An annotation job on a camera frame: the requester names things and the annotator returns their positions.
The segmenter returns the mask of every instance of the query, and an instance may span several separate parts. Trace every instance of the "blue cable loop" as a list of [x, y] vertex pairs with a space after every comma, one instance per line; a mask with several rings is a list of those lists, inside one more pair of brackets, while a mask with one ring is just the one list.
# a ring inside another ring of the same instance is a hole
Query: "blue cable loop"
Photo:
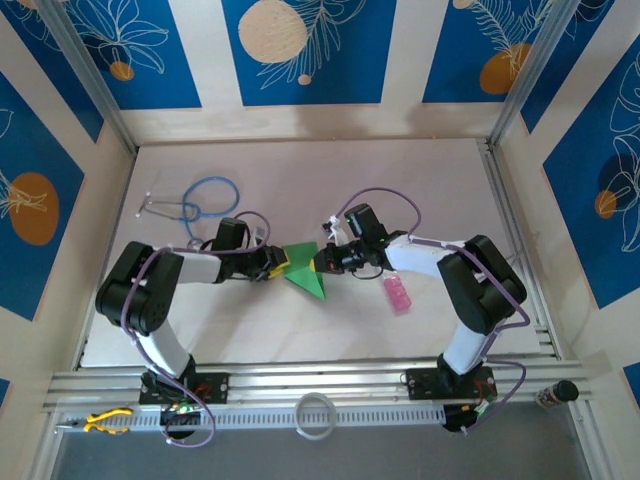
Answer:
[[[197, 203], [194, 202], [190, 202], [189, 201], [189, 195], [191, 195], [193, 193], [193, 191], [198, 188], [200, 185], [202, 185], [203, 183], [208, 183], [208, 182], [222, 182], [222, 183], [226, 183], [227, 185], [229, 185], [231, 188], [233, 188], [233, 191], [236, 194], [236, 198], [233, 201], [233, 204], [231, 205], [231, 207], [229, 207], [228, 209], [222, 211], [222, 212], [203, 212], [202, 209], [200, 208], [200, 206]], [[238, 187], [236, 186], [235, 183], [233, 183], [231, 180], [229, 180], [226, 177], [205, 177], [201, 180], [198, 180], [197, 182], [195, 182], [193, 185], [191, 185], [189, 188], [187, 188], [187, 190], [184, 192], [184, 195], [182, 195], [182, 218], [180, 219], [180, 221], [182, 223], [184, 223], [184, 226], [187, 230], [187, 234], [189, 235], [189, 239], [190, 240], [198, 240], [198, 241], [202, 241], [202, 239], [197, 238], [193, 232], [191, 231], [191, 223], [193, 222], [197, 222], [198, 220], [200, 220], [200, 218], [219, 218], [219, 217], [224, 217], [225, 215], [230, 214], [231, 212], [233, 212], [236, 207], [238, 206], [238, 204], [240, 203], [240, 190], [238, 190]], [[190, 208], [194, 208], [196, 214], [192, 217], [192, 218], [188, 218], [187, 217], [187, 207]]]

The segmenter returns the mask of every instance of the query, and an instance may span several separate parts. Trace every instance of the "purple cable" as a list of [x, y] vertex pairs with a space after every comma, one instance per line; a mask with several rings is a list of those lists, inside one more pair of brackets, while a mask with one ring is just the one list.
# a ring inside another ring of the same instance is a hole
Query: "purple cable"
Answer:
[[411, 200], [409, 197], [407, 197], [405, 194], [403, 194], [401, 192], [398, 192], [397, 190], [394, 190], [392, 188], [386, 188], [386, 187], [365, 188], [363, 190], [360, 190], [359, 192], [356, 192], [344, 204], [344, 206], [336, 214], [336, 218], [338, 216], [342, 215], [342, 213], [347, 209], [347, 207], [351, 204], [351, 202], [353, 202], [357, 197], [359, 197], [363, 193], [372, 192], [372, 191], [390, 192], [390, 193], [393, 193], [395, 195], [398, 195], [399, 197], [404, 198], [407, 202], [409, 202], [409, 204], [414, 208], [414, 210], [416, 211], [416, 213], [418, 215], [418, 219], [417, 219], [416, 223], [407, 232], [407, 236], [408, 236], [410, 242], [411, 243], [415, 243], [417, 245], [426, 245], [426, 246], [429, 246], [429, 247], [447, 248], [449, 250], [452, 250], [452, 251], [455, 251], [455, 252], [458, 252], [458, 253], [462, 253], [469, 260], [471, 260], [476, 265], [476, 267], [478, 267], [478, 269], [498, 289], [498, 291], [504, 296], [504, 298], [507, 299], [507, 301], [511, 304], [511, 306], [522, 316], [522, 319], [523, 319], [522, 322], [509, 323], [509, 324], [506, 324], [506, 325], [501, 325], [500, 327], [496, 328], [494, 330], [494, 332], [492, 333], [491, 338], [485, 344], [484, 348], [480, 352], [480, 358], [487, 360], [489, 363], [495, 363], [495, 364], [498, 364], [498, 365], [511, 365], [511, 366], [515, 366], [515, 367], [520, 367], [522, 369], [522, 374], [520, 375], [520, 379], [516, 382], [515, 386], [509, 391], [509, 393], [507, 393], [504, 396], [504, 398], [502, 400], [500, 400], [500, 402], [498, 402], [498, 404], [494, 408], [492, 408], [486, 415], [480, 417], [480, 419], [474, 425], [469, 427], [466, 430], [465, 433], [470, 432], [470, 431], [476, 429], [478, 426], [482, 425], [487, 420], [487, 418], [489, 418], [493, 414], [495, 414], [495, 412], [498, 411], [500, 408], [504, 407], [504, 405], [509, 401], [509, 399], [511, 397], [513, 397], [513, 395], [518, 391], [518, 389], [522, 386], [522, 384], [524, 383], [525, 379], [527, 378], [527, 367], [525, 367], [523, 364], [521, 364], [519, 362], [511, 361], [511, 360], [488, 360], [486, 358], [486, 355], [487, 355], [487, 352], [489, 351], [489, 349], [492, 347], [493, 343], [496, 341], [496, 338], [497, 338], [497, 336], [498, 336], [498, 334], [500, 332], [502, 332], [504, 330], [508, 330], [510, 328], [527, 327], [527, 326], [529, 326], [531, 324], [531, 319], [529, 318], [529, 315], [527, 314], [527, 312], [525, 312], [524, 309], [522, 308], [522, 306], [517, 302], [517, 300], [515, 298], [513, 298], [513, 296], [502, 286], [502, 284], [489, 271], [489, 269], [487, 267], [485, 267], [484, 264], [475, 255], [473, 255], [471, 252], [469, 252], [467, 249], [459, 247], [458, 245], [451, 244], [451, 243], [441, 243], [441, 242], [437, 242], [435, 240], [428, 240], [428, 239], [415, 238], [415, 237], [412, 238], [411, 235], [413, 234], [413, 232], [416, 231], [416, 229], [420, 225], [420, 222], [422, 221], [422, 213], [420, 212], [420, 209], [418, 208], [416, 203], [413, 200]]
[[145, 351], [144, 347], [140, 343], [140, 339], [138, 338], [138, 335], [131, 329], [131, 326], [129, 325], [129, 319], [128, 319], [129, 308], [131, 307], [131, 302], [133, 301], [133, 296], [135, 295], [136, 290], [140, 286], [140, 282], [142, 282], [142, 279], [146, 275], [147, 270], [149, 270], [149, 267], [151, 267], [151, 264], [155, 261], [155, 259], [157, 257], [159, 257], [160, 255], [164, 254], [164, 253], [169, 253], [169, 252], [198, 253], [198, 254], [201, 254], [201, 255], [214, 255], [214, 256], [215, 255], [220, 255], [220, 254], [224, 254], [224, 255], [239, 255], [239, 254], [244, 254], [244, 253], [255, 252], [256, 250], [258, 250], [258, 249], [262, 248], [264, 245], [266, 245], [267, 241], [269, 240], [269, 236], [271, 235], [271, 225], [269, 224], [269, 221], [266, 219], [266, 217], [264, 217], [262, 214], [260, 214], [258, 212], [247, 210], [247, 211], [244, 211], [244, 212], [240, 212], [239, 214], [237, 214], [235, 216], [235, 218], [238, 218], [238, 217], [240, 217], [242, 215], [255, 215], [255, 216], [261, 218], [262, 221], [265, 223], [265, 225], [266, 225], [265, 237], [262, 239], [262, 241], [258, 245], [256, 245], [255, 247], [252, 247], [252, 248], [244, 248], [244, 249], [238, 249], [238, 250], [220, 250], [220, 251], [215, 251], [215, 252], [212, 252], [212, 251], [196, 251], [196, 250], [192, 250], [192, 249], [189, 249], [189, 248], [171, 248], [171, 247], [159, 248], [158, 250], [154, 251], [151, 255], [149, 255], [149, 258], [147, 258], [147, 260], [142, 265], [142, 268], [140, 268], [140, 272], [138, 272], [138, 275], [134, 279], [133, 284], [131, 285], [131, 290], [129, 290], [129, 293], [127, 294], [127, 297], [125, 298], [124, 304], [122, 306], [122, 312], [120, 314], [120, 328], [122, 329], [122, 331], [126, 335], [128, 335], [131, 338], [131, 340], [133, 340], [135, 347], [137, 348], [138, 352], [140, 352], [140, 355], [142, 356], [144, 361], [147, 362], [147, 365], [149, 365], [167, 383], [169, 383], [173, 387], [181, 390], [186, 396], [190, 397], [211, 418], [212, 428], [209, 431], [209, 435], [207, 436], [207, 438], [204, 439], [203, 441], [199, 442], [199, 443], [193, 443], [193, 444], [188, 444], [188, 443], [183, 443], [183, 442], [176, 442], [175, 440], [173, 440], [171, 438], [171, 436], [169, 435], [169, 424], [167, 424], [165, 426], [165, 429], [162, 431], [162, 434], [164, 435], [165, 439], [167, 440], [167, 443], [169, 443], [170, 445], [174, 445], [176, 447], [181, 447], [181, 448], [199, 448], [199, 447], [202, 447], [202, 446], [206, 445], [207, 443], [209, 443], [213, 439], [213, 436], [215, 435], [215, 432], [216, 432], [216, 418], [215, 418], [215, 416], [213, 415], [213, 413], [211, 412], [211, 410], [209, 409], [209, 407], [207, 406], [207, 404], [204, 401], [202, 401], [190, 389], [188, 389], [187, 387], [182, 385], [180, 382], [178, 382], [175, 378], [173, 378], [173, 376], [169, 372], [167, 372], [165, 369], [160, 367], [156, 362], [154, 362], [151, 359], [149, 354]]

